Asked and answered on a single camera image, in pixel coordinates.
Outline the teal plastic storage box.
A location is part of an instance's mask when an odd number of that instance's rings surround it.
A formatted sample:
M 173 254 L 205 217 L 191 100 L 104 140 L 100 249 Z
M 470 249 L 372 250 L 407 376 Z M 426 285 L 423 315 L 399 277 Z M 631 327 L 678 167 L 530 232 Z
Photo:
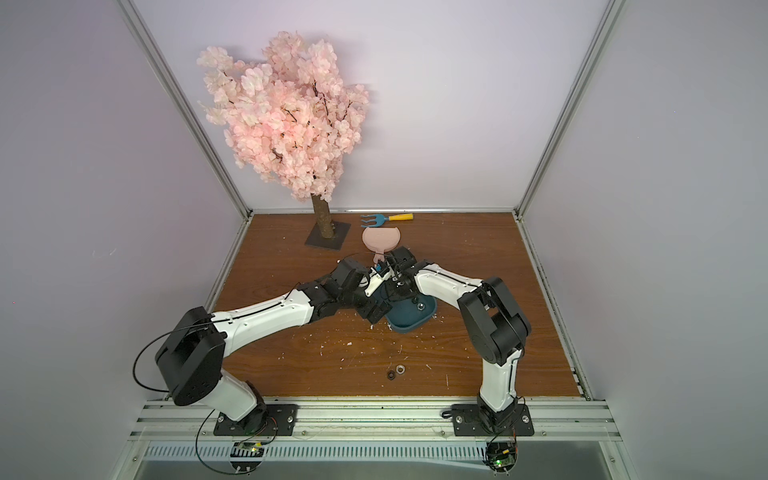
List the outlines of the teal plastic storage box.
M 425 310 L 418 310 L 418 303 L 426 304 Z M 385 318 L 393 331 L 406 334 L 429 321 L 437 312 L 437 307 L 436 298 L 419 294 L 410 299 L 393 302 L 392 308 L 387 312 Z

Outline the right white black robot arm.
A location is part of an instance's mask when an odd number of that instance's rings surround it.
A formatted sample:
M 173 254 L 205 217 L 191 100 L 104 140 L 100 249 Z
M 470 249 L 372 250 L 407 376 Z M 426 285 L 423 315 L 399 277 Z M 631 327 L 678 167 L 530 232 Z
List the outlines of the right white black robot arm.
M 518 410 L 515 380 L 532 327 L 498 277 L 465 277 L 436 263 L 418 261 L 405 247 L 381 257 L 373 271 L 383 283 L 372 294 L 390 310 L 385 318 L 398 333 L 426 324 L 439 302 L 460 312 L 467 335 L 483 359 L 478 409 L 486 428 L 509 425 Z

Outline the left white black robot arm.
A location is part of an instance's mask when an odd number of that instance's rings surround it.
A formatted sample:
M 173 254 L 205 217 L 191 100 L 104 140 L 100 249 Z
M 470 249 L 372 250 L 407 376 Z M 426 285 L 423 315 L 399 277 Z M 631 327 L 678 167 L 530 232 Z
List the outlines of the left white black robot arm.
M 223 368 L 237 350 L 277 332 L 356 309 L 371 321 L 387 312 L 374 293 L 393 276 L 379 263 L 367 268 L 340 261 L 328 275 L 248 307 L 210 313 L 188 310 L 155 355 L 156 365 L 177 406 L 203 404 L 247 432 L 266 422 L 267 407 L 258 391 Z

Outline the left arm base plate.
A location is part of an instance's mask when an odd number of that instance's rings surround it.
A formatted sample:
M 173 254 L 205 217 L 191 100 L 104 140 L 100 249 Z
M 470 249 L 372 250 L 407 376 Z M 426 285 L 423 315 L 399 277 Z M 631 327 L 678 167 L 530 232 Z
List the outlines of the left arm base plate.
M 258 406 L 239 421 L 219 413 L 213 434 L 232 437 L 288 437 L 293 434 L 298 410 L 297 404 L 265 404 Z

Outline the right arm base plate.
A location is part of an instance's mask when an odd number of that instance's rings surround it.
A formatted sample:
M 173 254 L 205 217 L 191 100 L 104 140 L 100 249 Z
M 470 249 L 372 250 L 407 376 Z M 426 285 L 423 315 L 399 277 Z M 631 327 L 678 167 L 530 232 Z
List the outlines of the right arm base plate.
M 532 437 L 535 434 L 532 415 L 526 404 L 512 404 L 499 412 L 478 404 L 454 404 L 441 415 L 452 422 L 457 437 Z

